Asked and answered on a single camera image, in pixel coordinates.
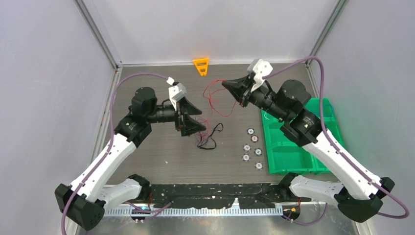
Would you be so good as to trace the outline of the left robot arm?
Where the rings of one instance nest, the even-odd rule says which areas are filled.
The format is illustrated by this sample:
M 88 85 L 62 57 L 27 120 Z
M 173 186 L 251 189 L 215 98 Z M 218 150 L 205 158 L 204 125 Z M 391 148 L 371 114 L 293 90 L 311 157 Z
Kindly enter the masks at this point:
M 202 111 L 186 98 L 179 85 L 169 87 L 169 105 L 158 104 L 150 87 L 136 90 L 129 113 L 114 128 L 114 132 L 91 165 L 68 186 L 60 184 L 55 197 L 60 211 L 86 231 L 98 225 L 104 213 L 130 200 L 146 202 L 151 193 L 150 182 L 137 174 L 122 183 L 104 189 L 120 164 L 143 143 L 151 133 L 153 123 L 172 122 L 181 136 L 206 130 L 193 119 Z

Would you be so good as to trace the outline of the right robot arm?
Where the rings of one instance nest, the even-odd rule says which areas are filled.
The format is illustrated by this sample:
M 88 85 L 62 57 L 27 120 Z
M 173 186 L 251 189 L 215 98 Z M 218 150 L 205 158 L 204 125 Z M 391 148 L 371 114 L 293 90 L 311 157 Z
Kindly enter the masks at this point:
M 277 92 L 269 83 L 255 89 L 250 75 L 224 81 L 222 86 L 241 106 L 252 103 L 275 117 L 289 141 L 317 157 L 338 179 L 330 183 L 288 173 L 279 183 L 282 199 L 316 199 L 336 206 L 347 218 L 360 223 L 379 214 L 382 199 L 391 192 L 394 181 L 372 174 L 350 156 L 320 117 L 305 108 L 311 95 L 300 81 L 287 80 Z

